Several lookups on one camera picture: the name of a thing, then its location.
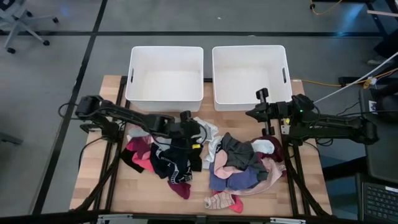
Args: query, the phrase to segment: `white cable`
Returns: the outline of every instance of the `white cable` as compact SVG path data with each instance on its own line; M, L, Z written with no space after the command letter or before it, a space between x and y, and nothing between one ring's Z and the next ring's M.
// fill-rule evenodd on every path
M357 79L355 82L350 83L349 85L346 85L346 86L344 86L343 88L341 88L341 89L339 89L339 90L336 90L336 91L334 91L333 93L330 93L330 94L327 95L327 96L324 96L323 98L320 98L320 99L317 100L315 103L318 103L318 102L321 101L321 100L324 100L324 99L326 99L326 98L328 98L328 97L330 97L330 96L333 96L334 94L336 94L336 93L338 93L338 92L340 92L340 91L342 91L342 90L344 90L344 89L346 89L346 88L348 88L348 87L350 87L350 86L356 84L357 82L361 81L363 78L370 76L370 74L372 74L374 71L376 71L377 69L379 69L380 67L382 67L384 64L386 64L387 62L389 62L391 59L393 59L393 58L394 58L395 56L397 56L397 55L398 55L398 52L396 52L393 56L389 57L387 60L385 60L383 63L381 63L381 65L377 66L375 69L373 69L373 70L371 70L370 72L368 72L366 75L364 75L364 76L362 76L361 78Z

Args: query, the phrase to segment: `clothing pile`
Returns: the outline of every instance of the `clothing pile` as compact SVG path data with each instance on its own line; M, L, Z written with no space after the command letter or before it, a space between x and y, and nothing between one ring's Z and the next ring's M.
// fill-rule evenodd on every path
M218 132L218 128L210 123L194 118L205 129L197 136L193 136L197 142L202 142L206 137L211 141ZM125 150L121 153L121 159L130 167L141 173L148 170L156 173L161 179L168 177L169 187L184 199L190 196L192 171L201 172L202 161L200 153L203 146L195 149L184 149L187 146L185 139L166 139L152 136L140 127L129 130L129 140Z
M229 207L241 213L243 203L237 195L263 192L286 173L282 146L272 136L239 142L226 133L209 143L205 160L213 190L213 196L205 198L205 208L209 209Z

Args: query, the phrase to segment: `blue cloth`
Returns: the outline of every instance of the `blue cloth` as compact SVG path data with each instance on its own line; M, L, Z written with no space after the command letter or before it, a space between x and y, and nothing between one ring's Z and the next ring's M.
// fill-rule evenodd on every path
M227 180L227 188L230 190L244 190L256 183L258 183L257 173L249 166L244 172L232 174Z
M209 188L217 191L225 190L226 188L226 180L217 177L214 174L214 162L212 162L209 166L210 171L210 184Z

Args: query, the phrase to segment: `laptop keyboard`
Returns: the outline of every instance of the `laptop keyboard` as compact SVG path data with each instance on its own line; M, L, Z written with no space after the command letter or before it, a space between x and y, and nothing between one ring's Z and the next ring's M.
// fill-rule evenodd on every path
M398 189L364 183L366 215L398 223Z

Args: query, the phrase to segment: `office chair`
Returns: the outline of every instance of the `office chair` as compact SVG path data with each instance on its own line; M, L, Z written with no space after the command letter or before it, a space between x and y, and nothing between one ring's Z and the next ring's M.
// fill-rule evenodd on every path
M26 0L0 0L0 28L3 26L11 26L11 31L8 35L4 48L7 52L14 54L16 51L10 48L10 44L14 37L18 35L20 29L26 30L28 33L32 34L36 39L41 41L45 46L50 45L48 40L44 40L39 35L37 35L30 27L30 24L39 22L44 19L52 19L54 23L58 23L58 19L53 16L37 16L34 17L31 12L27 9L23 9L23 5ZM16 13L23 9L23 13L20 17L16 16Z

